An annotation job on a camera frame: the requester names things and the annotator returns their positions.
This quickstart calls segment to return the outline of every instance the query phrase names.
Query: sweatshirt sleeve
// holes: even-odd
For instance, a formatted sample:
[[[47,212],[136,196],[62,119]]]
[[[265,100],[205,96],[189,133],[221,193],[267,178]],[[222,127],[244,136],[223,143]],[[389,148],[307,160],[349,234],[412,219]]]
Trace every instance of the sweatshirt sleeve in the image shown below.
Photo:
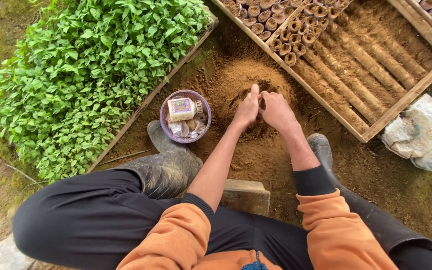
[[[308,252],[315,270],[397,270],[369,228],[350,207],[339,189],[321,195],[296,195],[309,231]]]
[[[129,252],[117,270],[190,270],[206,253],[211,225],[200,205],[168,208],[146,238]]]

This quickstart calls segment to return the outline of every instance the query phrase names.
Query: blue knitted fabric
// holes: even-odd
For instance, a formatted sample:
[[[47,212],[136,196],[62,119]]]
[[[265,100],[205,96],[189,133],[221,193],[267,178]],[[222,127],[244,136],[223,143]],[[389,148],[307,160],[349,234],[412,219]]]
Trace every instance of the blue knitted fabric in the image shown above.
[[[259,264],[258,261],[255,261],[243,266],[241,270],[268,270],[268,268],[266,268],[264,263]]]

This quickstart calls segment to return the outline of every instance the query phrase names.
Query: bottle label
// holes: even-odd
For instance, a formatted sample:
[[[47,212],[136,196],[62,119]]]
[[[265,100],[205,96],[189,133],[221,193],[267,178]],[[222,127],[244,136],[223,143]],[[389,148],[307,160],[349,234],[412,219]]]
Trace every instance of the bottle label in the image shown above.
[[[173,100],[171,101],[173,107],[173,113],[181,113],[181,112],[190,112],[191,104],[189,103],[189,98],[185,98],[182,100]]]

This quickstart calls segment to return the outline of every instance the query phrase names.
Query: hand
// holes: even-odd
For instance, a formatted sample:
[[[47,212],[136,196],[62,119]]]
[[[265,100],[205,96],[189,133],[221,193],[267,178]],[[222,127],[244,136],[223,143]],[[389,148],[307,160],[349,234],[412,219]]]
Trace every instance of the hand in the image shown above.
[[[259,108],[259,115],[270,126],[283,136],[300,129],[301,125],[283,95],[262,91],[259,98],[264,99],[266,109]]]
[[[239,104],[231,124],[237,125],[244,130],[256,121],[259,108],[258,95],[259,86],[257,84],[253,84],[251,87],[251,92]]]

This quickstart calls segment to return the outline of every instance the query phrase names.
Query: purple basket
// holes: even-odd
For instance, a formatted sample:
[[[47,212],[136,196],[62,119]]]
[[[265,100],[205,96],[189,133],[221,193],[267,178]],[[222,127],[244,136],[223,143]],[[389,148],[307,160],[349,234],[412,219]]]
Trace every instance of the purple basket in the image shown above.
[[[181,137],[175,137],[173,136],[173,132],[168,126],[168,122],[166,122],[166,117],[170,113],[170,108],[168,107],[168,101],[173,99],[174,97],[181,96],[184,98],[190,98],[193,101],[201,101],[202,103],[202,110],[205,115],[208,116],[208,121],[206,123],[206,128],[204,131],[199,134],[198,137],[191,139],[191,138],[181,138]],[[182,144],[189,144],[194,143],[195,141],[199,140],[201,137],[203,137],[206,132],[209,129],[209,126],[211,125],[211,109],[209,108],[208,102],[204,97],[202,97],[200,94],[196,93],[192,90],[179,90],[171,95],[169,95],[166,100],[163,102],[163,105],[161,106],[161,110],[159,111],[159,122],[161,123],[161,126],[163,127],[164,133],[168,135],[173,141],[182,143]]]

